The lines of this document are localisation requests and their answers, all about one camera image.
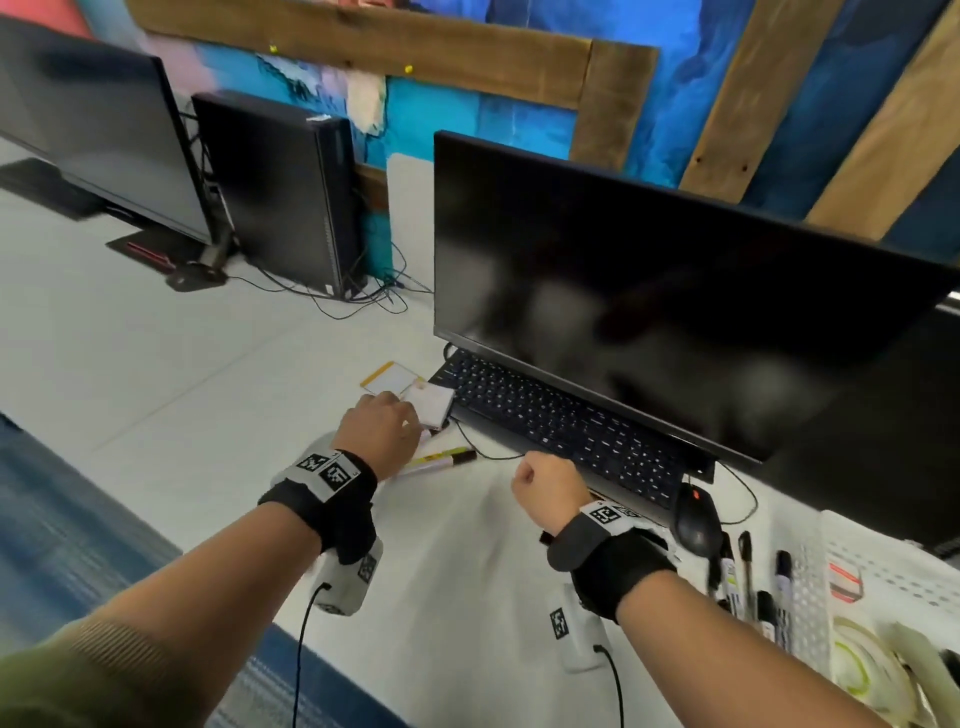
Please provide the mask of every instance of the computer mouse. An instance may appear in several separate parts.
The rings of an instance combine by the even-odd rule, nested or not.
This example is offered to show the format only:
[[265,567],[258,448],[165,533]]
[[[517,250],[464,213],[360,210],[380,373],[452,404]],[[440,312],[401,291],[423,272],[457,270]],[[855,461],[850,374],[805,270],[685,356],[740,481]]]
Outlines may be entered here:
[[670,532],[683,548],[705,559],[720,553],[723,527],[713,498],[703,488],[683,483],[673,501]]

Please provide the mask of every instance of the keyboard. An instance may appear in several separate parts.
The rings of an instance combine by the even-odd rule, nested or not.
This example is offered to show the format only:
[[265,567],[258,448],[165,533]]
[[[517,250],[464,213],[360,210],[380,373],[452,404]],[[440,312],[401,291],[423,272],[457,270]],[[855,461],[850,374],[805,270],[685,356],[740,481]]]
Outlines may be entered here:
[[613,415],[530,376],[456,351],[430,379],[456,390],[454,404],[575,462],[656,505],[670,508],[684,473],[703,476],[692,446]]

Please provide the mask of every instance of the carpet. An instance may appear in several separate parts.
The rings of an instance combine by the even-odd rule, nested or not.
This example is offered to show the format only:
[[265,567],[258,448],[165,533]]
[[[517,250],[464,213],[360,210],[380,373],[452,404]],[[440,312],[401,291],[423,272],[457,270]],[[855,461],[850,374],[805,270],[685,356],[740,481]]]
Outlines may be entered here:
[[[0,415],[0,656],[45,639],[180,552]],[[297,642],[272,625],[208,726],[290,724]],[[310,650],[304,728],[404,723]]]

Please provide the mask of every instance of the desk surface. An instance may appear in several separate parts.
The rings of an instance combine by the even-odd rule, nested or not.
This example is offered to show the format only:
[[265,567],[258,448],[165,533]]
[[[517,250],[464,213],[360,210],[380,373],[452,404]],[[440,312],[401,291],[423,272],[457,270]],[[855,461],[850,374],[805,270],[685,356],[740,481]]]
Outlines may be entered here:
[[[380,364],[429,376],[442,361],[429,299],[335,322],[241,281],[184,296],[104,248],[121,223],[69,223],[2,192],[0,210],[0,411],[182,549],[250,509]],[[411,724],[615,724],[609,671],[559,666],[543,600],[561,577],[513,503],[515,466],[480,461],[382,490],[386,551],[363,609],[311,617],[306,644]],[[723,469],[716,480],[721,517],[741,518],[750,496]],[[760,508],[746,525],[769,553],[771,504],[805,507],[750,482]],[[702,586],[705,573],[685,556],[681,574]],[[294,636],[310,580],[276,618]],[[756,586],[769,588],[764,573]],[[628,723],[678,725],[622,632],[608,631]]]

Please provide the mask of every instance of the olive green sleeve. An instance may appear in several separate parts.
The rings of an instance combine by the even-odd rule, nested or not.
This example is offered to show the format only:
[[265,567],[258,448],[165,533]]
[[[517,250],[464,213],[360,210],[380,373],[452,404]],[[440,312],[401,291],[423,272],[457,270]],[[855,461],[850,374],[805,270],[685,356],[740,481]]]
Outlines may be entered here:
[[121,624],[84,619],[0,660],[4,728],[192,726],[204,717],[185,670]]

